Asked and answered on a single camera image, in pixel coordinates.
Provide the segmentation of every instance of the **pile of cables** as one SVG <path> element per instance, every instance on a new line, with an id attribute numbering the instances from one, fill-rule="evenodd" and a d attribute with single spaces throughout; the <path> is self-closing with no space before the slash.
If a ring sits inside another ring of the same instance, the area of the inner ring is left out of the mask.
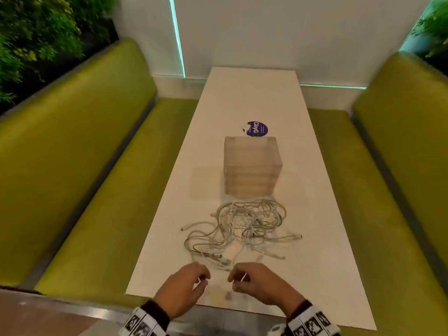
<path id="1" fill-rule="evenodd" d="M 210 232 L 191 230 L 184 246 L 192 255 L 204 257 L 214 268 L 220 270 L 229 271 L 245 248 L 276 259 L 285 259 L 284 256 L 270 252 L 266 242 L 291 242 L 302 237 L 296 234 L 277 236 L 276 229 L 283 224 L 286 209 L 271 199 L 227 203 L 221 205 L 211 216 L 216 219 L 215 223 L 197 222 L 188 224 L 181 230 L 187 231 L 201 225 L 212 226 Z M 241 245 L 240 250 L 232 260 L 224 258 L 225 249 L 235 241 Z"/>

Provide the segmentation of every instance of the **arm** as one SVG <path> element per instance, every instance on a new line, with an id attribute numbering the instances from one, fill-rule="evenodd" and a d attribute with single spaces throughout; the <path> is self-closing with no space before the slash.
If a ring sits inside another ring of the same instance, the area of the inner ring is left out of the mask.
<path id="1" fill-rule="evenodd" d="M 249 294 L 267 305 L 277 305 L 286 316 L 285 336 L 340 334 L 322 311 L 263 264 L 238 263 L 227 280 L 233 282 L 233 291 Z"/>
<path id="2" fill-rule="evenodd" d="M 205 265 L 194 262 L 183 266 L 166 280 L 153 299 L 133 311 L 119 335 L 165 336 L 170 321 L 196 304 L 207 287 L 207 279 L 210 272 Z"/>

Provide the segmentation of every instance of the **sticker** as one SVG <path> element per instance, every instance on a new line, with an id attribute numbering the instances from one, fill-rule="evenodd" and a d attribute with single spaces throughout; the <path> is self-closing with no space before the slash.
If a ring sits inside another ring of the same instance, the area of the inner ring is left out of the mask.
<path id="1" fill-rule="evenodd" d="M 250 137 L 262 137 L 267 134 L 267 126 L 259 121 L 249 121 L 247 125 L 248 129 L 243 131 Z"/>

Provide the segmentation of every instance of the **yellow-green leather upholstery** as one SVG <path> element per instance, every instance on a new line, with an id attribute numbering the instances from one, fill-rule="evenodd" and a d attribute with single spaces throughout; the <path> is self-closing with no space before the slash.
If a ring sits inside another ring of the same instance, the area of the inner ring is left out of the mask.
<path id="1" fill-rule="evenodd" d="M 128 307 L 144 302 L 125 291 L 197 103 L 164 98 L 157 102 L 36 286 L 37 291 Z"/>
<path id="2" fill-rule="evenodd" d="M 126 40 L 0 119 L 0 285 L 25 279 L 155 94 Z"/>
<path id="3" fill-rule="evenodd" d="M 349 116 L 310 110 L 377 332 L 343 336 L 448 335 L 448 300 Z"/>
<path id="4" fill-rule="evenodd" d="M 397 53 L 354 109 L 448 266 L 448 78 Z"/>

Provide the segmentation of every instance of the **table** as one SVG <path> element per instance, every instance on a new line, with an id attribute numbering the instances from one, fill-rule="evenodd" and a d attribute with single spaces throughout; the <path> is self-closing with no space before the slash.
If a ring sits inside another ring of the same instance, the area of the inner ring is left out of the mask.
<path id="1" fill-rule="evenodd" d="M 152 297 L 191 262 L 181 227 L 213 221 L 210 214 L 233 200 L 224 193 L 224 137 L 245 135 L 250 121 L 277 138 L 283 169 L 274 197 L 288 210 L 281 228 L 303 236 L 278 246 L 285 260 L 264 256 L 262 262 L 334 323 L 376 330 L 294 71 L 212 68 L 126 293 Z M 238 257 L 254 260 L 250 252 Z M 233 293 L 227 272 L 211 274 L 199 304 L 282 316 L 277 307 Z"/>

